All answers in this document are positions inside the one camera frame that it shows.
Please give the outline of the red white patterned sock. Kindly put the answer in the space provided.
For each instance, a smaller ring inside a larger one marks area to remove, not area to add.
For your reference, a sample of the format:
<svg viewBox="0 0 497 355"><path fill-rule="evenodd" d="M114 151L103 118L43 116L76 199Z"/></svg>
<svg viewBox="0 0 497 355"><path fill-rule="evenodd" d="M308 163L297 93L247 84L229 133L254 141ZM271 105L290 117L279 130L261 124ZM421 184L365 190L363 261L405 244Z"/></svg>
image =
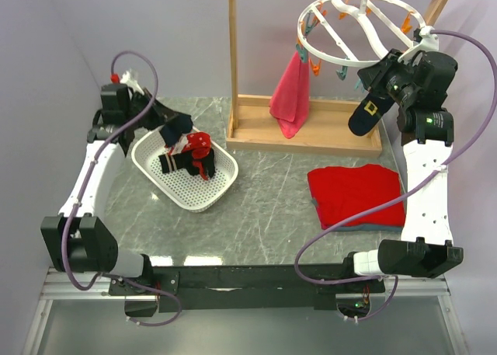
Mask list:
<svg viewBox="0 0 497 355"><path fill-rule="evenodd" d="M168 155L176 155L182 153L183 149L189 144L187 138L180 139L174 146L168 148Z"/></svg>

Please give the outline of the navy santa pattern sock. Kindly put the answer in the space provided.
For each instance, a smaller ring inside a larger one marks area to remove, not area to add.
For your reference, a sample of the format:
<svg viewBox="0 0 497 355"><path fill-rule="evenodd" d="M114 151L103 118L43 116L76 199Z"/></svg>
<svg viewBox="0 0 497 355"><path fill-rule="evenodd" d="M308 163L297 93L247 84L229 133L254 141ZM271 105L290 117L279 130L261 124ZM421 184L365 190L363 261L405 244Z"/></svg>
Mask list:
<svg viewBox="0 0 497 355"><path fill-rule="evenodd" d="M369 93L349 118L350 131L360 137L368 134L393 105L392 98L382 98Z"/></svg>

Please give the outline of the black sock with stripes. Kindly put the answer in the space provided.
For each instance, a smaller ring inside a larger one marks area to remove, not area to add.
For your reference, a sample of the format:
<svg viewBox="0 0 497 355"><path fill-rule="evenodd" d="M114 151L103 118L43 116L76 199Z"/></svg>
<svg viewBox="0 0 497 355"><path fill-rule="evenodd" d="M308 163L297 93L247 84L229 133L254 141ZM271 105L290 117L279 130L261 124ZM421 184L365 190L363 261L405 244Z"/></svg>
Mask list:
<svg viewBox="0 0 497 355"><path fill-rule="evenodd" d="M159 155L161 170L164 174L185 169L191 176L200 176L204 180L212 179L215 175L215 155L211 148L203 158L194 158L191 151L177 155Z"/></svg>

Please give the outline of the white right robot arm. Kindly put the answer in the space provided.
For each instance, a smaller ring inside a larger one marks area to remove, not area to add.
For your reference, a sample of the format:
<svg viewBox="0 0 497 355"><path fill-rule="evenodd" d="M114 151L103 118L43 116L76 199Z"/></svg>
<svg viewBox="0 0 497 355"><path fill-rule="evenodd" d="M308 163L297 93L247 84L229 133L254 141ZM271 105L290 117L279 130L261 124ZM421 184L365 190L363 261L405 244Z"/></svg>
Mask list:
<svg viewBox="0 0 497 355"><path fill-rule="evenodd" d="M418 50L405 60L395 49L358 71L370 95L398 104L408 191L400 239L355 253L353 265L340 275L348 291L360 291L368 276L436 278L463 261L448 220L446 161L453 151L454 118L443 107L456 72L457 61L447 54Z"/></svg>

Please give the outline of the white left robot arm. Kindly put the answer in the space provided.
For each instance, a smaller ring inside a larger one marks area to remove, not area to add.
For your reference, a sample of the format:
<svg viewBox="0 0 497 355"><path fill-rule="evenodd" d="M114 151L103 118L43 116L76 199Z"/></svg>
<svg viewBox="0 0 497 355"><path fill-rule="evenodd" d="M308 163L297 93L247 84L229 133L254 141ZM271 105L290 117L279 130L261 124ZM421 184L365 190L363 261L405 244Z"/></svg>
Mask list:
<svg viewBox="0 0 497 355"><path fill-rule="evenodd" d="M137 294L150 292L155 275L150 260L120 249L103 217L110 188L139 128L156 131L168 144L193 129L189 114L155 101L147 110L151 93L122 83L104 85L101 108L87 133L85 161L70 197L56 216L45 217L40 230L54 268L73 273L108 273L127 277Z"/></svg>

